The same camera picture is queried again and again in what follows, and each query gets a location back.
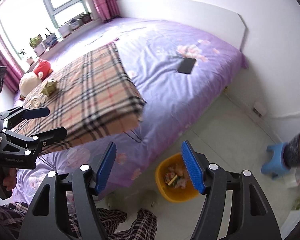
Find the electrical outlet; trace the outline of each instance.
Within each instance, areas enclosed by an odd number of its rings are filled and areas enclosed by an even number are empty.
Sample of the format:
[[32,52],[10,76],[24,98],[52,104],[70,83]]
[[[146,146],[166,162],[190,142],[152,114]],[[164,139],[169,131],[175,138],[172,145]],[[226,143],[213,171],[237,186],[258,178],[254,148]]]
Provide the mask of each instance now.
[[257,109],[253,108],[252,111],[259,117],[261,117],[262,115],[258,112]]

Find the white flower pot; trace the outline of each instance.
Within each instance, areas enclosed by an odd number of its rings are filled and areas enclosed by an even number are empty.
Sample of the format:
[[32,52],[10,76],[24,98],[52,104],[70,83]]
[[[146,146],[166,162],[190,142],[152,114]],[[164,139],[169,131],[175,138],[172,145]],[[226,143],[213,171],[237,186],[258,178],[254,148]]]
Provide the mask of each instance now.
[[70,23],[71,29],[74,31],[80,27],[79,21],[74,21],[73,23]]
[[29,65],[31,65],[33,62],[34,62],[34,60],[33,60],[32,57],[29,57],[29,58],[27,59],[27,63],[28,63]]
[[50,48],[52,47],[55,43],[57,42],[57,37],[56,34],[50,34],[44,41],[43,44],[47,47]]
[[34,48],[34,52],[37,54],[37,56],[41,56],[46,51],[46,47],[41,42],[36,48]]
[[70,26],[66,23],[65,25],[61,26],[58,31],[60,32],[61,36],[65,38],[71,33]]

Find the plaid pants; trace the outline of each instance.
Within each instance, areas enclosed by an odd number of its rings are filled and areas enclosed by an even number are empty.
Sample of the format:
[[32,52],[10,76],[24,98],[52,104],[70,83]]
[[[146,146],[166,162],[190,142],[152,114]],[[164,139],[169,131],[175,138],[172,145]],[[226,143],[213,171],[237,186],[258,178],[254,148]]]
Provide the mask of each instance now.
[[[11,231],[16,239],[23,219],[28,210],[27,203],[9,203],[0,206],[0,222]],[[105,228],[109,239],[118,240],[154,240],[157,232],[157,218],[146,209],[138,211],[137,219],[132,223],[131,228],[126,231],[115,233],[120,223],[125,222],[127,214],[119,210],[97,209],[100,220]],[[69,215],[71,230],[81,239],[80,229],[75,214]]]

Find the blue gripper pad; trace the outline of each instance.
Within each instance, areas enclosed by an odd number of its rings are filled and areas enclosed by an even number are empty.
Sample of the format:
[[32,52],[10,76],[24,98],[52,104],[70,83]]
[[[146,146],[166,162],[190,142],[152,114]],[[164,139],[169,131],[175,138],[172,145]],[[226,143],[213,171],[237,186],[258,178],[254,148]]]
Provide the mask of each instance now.
[[108,147],[106,156],[104,157],[101,166],[97,172],[97,176],[96,176],[97,183],[94,188],[97,194],[100,194],[106,188],[106,184],[116,156],[117,156],[117,147],[114,143],[112,143]]
[[203,183],[203,171],[200,168],[194,154],[195,152],[191,145],[187,141],[184,141],[181,145],[183,162],[186,165],[193,187],[198,190],[200,194],[203,194],[206,188]]
[[35,119],[39,117],[46,117],[50,114],[50,110],[47,107],[42,107],[42,108],[36,108],[36,109],[27,109],[22,117],[24,119],[30,120],[30,119]]

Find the potted plant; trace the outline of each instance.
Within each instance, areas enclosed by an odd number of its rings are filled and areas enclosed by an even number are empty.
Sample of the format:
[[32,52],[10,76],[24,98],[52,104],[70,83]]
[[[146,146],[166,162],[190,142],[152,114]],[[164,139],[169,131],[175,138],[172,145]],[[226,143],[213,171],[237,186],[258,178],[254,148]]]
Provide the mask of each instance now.
[[69,23],[70,23],[70,28],[72,31],[74,31],[80,27],[80,22],[78,22],[77,19],[71,19]]
[[33,58],[30,56],[29,58],[27,58],[27,63],[29,65],[32,65],[32,63],[34,62]]
[[34,38],[30,38],[29,45],[39,57],[46,51],[46,48],[42,43],[41,35],[38,35]]
[[85,13],[81,16],[81,20],[82,20],[82,24],[86,24],[88,22],[90,22],[92,19],[91,19],[91,13],[88,12],[88,13]]
[[71,29],[70,29],[70,26],[68,23],[65,23],[64,25],[60,26],[58,28],[58,31],[60,32],[60,34],[63,38],[65,38],[71,34]]
[[46,39],[43,41],[43,44],[47,48],[52,48],[54,45],[58,43],[57,36],[55,33],[50,32],[47,27],[46,30],[49,32],[49,35],[46,35]]
[[25,50],[21,49],[20,52],[18,53],[20,55],[20,58],[23,59],[23,57],[25,56]]

